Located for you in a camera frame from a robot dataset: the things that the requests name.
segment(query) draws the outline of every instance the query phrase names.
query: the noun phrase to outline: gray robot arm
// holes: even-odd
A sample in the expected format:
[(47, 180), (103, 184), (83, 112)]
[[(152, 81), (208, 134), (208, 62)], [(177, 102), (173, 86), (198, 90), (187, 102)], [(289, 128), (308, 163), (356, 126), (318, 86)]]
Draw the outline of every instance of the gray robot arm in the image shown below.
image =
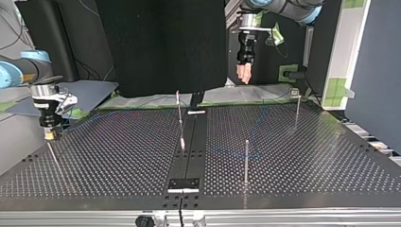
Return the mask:
[(71, 110), (78, 99), (56, 85), (51, 61), (45, 51), (28, 50), (21, 58), (12, 60), (0, 55), (0, 89), (29, 84), (34, 106), (41, 112), (40, 125), (44, 128), (44, 138), (58, 138), (61, 115)]
[(240, 50), (237, 54), (239, 65), (252, 64), (255, 59), (254, 47), (258, 34), (266, 28), (260, 27), (258, 13), (268, 10), (308, 25), (315, 21), (324, 0), (244, 0), (239, 15)]

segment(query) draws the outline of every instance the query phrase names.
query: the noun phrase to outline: green tape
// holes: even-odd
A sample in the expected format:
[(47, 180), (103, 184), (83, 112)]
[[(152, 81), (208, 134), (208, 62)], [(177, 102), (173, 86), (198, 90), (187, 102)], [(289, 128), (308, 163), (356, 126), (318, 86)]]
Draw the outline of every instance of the green tape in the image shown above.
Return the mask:
[(343, 9), (362, 8), (365, 0), (344, 0)]
[(0, 103), (0, 113), (6, 111), (7, 109), (11, 108), (14, 105), (15, 105), (15, 101), (9, 101), (9, 102)]
[(253, 18), (254, 25), (260, 26), (262, 24), (263, 14), (265, 14), (265, 11), (260, 11), (256, 14), (256, 16)]
[(80, 108), (76, 108), (74, 109), (72, 112), (68, 112), (71, 116), (77, 118), (77, 119), (81, 119), (85, 116), (87, 116), (89, 113), (84, 112), (83, 110), (81, 110)]
[(347, 79), (330, 79), (325, 92), (324, 107), (340, 107), (345, 97), (345, 82)]
[(284, 77), (284, 72), (298, 72), (298, 64), (280, 65), (278, 72), (279, 82), (295, 82), (295, 79)]

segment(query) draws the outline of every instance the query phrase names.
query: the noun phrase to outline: gray panel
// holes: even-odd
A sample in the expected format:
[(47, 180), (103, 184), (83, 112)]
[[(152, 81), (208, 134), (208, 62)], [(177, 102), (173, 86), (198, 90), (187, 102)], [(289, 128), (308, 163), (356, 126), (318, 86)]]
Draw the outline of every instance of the gray panel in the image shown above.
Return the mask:
[[(298, 119), (296, 104), (208, 109), (205, 170), (198, 175), (204, 184), (194, 208), (399, 206), (400, 168), (309, 105)], [(191, 177), (195, 172), (190, 166)]]
[[(78, 98), (78, 104), (75, 108), (88, 113), (101, 103), (109, 94), (111, 94), (118, 84), (107, 81), (89, 81), (79, 80), (76, 82), (62, 82), (60, 87), (65, 87), (68, 91)], [(21, 100), (15, 106), (7, 110), (11, 114), (21, 114), (30, 116), (41, 116), (41, 113), (33, 106), (32, 97)], [(64, 118), (77, 119), (69, 114), (64, 114)]]
[(399, 54), (401, 1), (372, 0), (346, 115), (379, 140), (401, 152)]
[(60, 169), (43, 147), (0, 178), (0, 210), (163, 209), (179, 134), (176, 110), (95, 113), (54, 144)]

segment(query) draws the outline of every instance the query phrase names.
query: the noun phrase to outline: black backdrop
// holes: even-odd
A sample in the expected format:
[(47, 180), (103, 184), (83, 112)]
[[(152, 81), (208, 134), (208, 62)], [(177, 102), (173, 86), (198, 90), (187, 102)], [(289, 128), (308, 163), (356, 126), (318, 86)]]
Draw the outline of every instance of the black backdrop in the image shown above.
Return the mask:
[(123, 96), (224, 85), (222, 0), (96, 0)]

